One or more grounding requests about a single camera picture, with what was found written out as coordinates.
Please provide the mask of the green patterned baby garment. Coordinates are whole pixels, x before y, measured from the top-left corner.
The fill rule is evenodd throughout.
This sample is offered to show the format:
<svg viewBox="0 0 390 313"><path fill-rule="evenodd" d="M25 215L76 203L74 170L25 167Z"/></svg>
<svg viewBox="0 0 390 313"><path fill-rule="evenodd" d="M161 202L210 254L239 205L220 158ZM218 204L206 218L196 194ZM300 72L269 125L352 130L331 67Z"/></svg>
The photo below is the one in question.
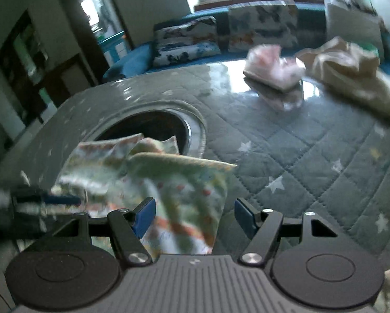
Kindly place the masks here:
<svg viewBox="0 0 390 313"><path fill-rule="evenodd" d="M165 141L135 134L81 142L51 191L72 194L82 209L100 217L156 201L156 216L141 242L159 254L209 254L227 199L227 179L235 165L181 155L175 136Z"/></svg>

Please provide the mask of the grey star quilted table cover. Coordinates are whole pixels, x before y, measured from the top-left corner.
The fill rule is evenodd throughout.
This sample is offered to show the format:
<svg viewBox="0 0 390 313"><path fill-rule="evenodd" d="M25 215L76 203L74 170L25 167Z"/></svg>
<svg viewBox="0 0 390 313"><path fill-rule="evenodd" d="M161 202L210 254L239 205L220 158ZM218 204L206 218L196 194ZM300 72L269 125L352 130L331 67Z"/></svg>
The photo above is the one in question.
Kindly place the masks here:
<svg viewBox="0 0 390 313"><path fill-rule="evenodd" d="M241 61L122 79L74 95L20 152L0 186L22 174L51 187L76 145L145 103L185 102L204 117L204 156L236 165L230 198L288 217L314 211L390 268L390 123L305 79L293 99L248 81Z"/></svg>

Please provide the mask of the dark wooden cabinet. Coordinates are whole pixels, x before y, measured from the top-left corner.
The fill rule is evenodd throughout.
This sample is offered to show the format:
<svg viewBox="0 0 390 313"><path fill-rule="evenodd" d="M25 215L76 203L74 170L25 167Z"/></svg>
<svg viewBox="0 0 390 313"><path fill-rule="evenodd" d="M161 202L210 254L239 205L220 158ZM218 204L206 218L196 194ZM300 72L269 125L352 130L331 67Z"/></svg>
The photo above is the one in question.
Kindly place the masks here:
<svg viewBox="0 0 390 313"><path fill-rule="evenodd" d="M96 86L80 54L51 65L27 11L0 48L0 71L21 105L18 115L26 126L36 119L42 122L50 104L60 107L74 94Z"/></svg>

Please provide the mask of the pink white folded garment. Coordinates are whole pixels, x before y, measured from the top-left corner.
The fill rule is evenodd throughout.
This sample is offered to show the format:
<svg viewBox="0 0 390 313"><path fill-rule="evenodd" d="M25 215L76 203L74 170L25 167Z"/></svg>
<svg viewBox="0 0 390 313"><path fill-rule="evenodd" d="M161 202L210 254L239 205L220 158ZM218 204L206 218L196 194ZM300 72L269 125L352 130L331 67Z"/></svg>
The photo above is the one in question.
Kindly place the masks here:
<svg viewBox="0 0 390 313"><path fill-rule="evenodd" d="M280 92L292 90L306 74L304 63L295 57L282 57L279 45L258 45L247 55L244 75Z"/></svg>

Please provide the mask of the cream crumpled garment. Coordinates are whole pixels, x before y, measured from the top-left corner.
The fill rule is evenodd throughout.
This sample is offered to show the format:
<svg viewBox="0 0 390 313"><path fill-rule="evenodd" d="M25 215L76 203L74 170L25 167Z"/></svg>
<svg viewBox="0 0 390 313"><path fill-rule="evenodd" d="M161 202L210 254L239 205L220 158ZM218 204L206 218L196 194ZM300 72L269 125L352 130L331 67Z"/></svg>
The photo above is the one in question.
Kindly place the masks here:
<svg viewBox="0 0 390 313"><path fill-rule="evenodd" d="M308 76L330 91L390 119L390 75L380 69L375 53L335 37L295 57L304 63Z"/></svg>

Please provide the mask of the butterfly cushion left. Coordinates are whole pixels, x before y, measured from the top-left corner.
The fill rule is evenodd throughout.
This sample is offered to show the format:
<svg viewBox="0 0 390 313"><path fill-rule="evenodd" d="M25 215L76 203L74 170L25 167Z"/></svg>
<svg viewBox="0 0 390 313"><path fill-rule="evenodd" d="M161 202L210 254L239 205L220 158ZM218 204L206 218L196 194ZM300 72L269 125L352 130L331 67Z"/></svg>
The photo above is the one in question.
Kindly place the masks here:
<svg viewBox="0 0 390 313"><path fill-rule="evenodd" d="M220 55L218 29L213 16L154 31L154 67L166 67Z"/></svg>

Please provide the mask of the butterfly cushion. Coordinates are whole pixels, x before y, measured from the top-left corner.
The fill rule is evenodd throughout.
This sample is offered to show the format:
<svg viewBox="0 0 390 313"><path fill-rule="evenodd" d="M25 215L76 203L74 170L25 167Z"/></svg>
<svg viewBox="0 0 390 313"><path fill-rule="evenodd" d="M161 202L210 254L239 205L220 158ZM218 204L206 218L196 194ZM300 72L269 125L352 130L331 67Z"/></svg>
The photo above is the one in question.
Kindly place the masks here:
<svg viewBox="0 0 390 313"><path fill-rule="evenodd" d="M298 10L293 1L252 2L229 7L229 52L257 45L297 46Z"/></svg>
<svg viewBox="0 0 390 313"><path fill-rule="evenodd" d="M218 29L213 16L154 31L154 67L166 67L220 55Z"/></svg>

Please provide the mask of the blue sofa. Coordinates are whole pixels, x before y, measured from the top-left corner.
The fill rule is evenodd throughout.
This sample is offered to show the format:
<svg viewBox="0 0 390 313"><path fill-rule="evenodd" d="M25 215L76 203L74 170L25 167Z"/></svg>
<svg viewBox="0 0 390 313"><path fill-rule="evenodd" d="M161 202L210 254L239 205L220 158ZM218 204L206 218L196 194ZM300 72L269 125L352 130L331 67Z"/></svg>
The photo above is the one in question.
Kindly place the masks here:
<svg viewBox="0 0 390 313"><path fill-rule="evenodd" d="M297 3L298 8L298 48L284 49L282 55L291 56L298 50L306 47L316 48L324 44L326 37L326 16L324 6L322 4ZM181 64L173 64L172 67L187 67L197 64L209 64L214 62L228 62L247 57L247 52L229 52L228 51L228 36L230 34L230 21L228 16L228 7L220 7L199 11L194 14L188 14L180 19L171 19L158 23L153 26L154 31L171 26L180 26L189 21L204 16L213 16L217 21L219 46L221 53L219 55L195 59L192 61L183 62ZM381 64L381 69L390 75L390 34L382 33L382 41L385 48L385 61ZM169 69L166 67L155 67L153 41L144 43L141 46L132 50L125 57L121 58L117 63L104 74L104 81L115 81L118 79L130 78L145 74L146 72L161 71Z"/></svg>

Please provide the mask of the butterfly cushion centre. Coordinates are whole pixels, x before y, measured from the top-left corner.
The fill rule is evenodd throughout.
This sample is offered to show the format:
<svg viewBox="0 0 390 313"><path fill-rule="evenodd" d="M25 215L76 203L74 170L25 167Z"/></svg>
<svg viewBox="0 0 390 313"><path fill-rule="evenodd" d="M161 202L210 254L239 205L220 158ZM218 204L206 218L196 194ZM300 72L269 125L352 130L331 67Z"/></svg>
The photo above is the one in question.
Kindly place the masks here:
<svg viewBox="0 0 390 313"><path fill-rule="evenodd" d="M229 7L229 52L257 45L297 46L298 10L293 1L252 2Z"/></svg>

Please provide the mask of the grey pillow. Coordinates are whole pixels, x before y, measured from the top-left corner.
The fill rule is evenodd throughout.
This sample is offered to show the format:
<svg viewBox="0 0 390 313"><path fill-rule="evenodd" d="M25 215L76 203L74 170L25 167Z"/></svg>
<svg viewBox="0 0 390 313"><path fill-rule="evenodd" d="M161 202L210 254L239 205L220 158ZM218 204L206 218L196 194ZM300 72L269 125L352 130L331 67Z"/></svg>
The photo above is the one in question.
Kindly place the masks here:
<svg viewBox="0 0 390 313"><path fill-rule="evenodd" d="M339 36L358 45L372 45L385 58L379 16L361 9L356 0L324 0L324 6L327 40Z"/></svg>

